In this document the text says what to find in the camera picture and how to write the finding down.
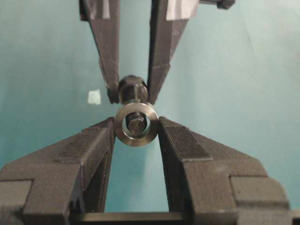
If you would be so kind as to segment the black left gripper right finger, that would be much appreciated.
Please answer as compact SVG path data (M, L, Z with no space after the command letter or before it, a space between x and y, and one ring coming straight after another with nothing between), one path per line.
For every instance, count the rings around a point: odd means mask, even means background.
M261 162L165 117L158 137L170 211L194 225L290 225L282 185Z

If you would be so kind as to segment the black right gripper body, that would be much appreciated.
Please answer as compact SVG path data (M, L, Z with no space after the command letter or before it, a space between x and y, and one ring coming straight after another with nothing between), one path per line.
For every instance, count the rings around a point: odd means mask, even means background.
M234 4L234 0L199 0L199 3L216 5L219 9L229 9Z

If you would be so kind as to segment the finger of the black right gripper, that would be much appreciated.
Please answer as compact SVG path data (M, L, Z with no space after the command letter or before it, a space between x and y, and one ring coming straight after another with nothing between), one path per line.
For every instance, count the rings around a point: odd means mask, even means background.
M118 103L119 0L80 0L80 17L90 23L99 54L99 66L111 103Z
M148 102L154 104L170 68L170 61L184 32L186 19L167 20L167 0L153 0L150 16Z

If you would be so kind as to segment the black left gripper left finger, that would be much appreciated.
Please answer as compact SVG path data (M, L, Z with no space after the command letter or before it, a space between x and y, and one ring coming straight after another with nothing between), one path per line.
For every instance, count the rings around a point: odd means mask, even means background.
M0 171L3 225L68 225L71 213L103 212L113 118L12 161Z

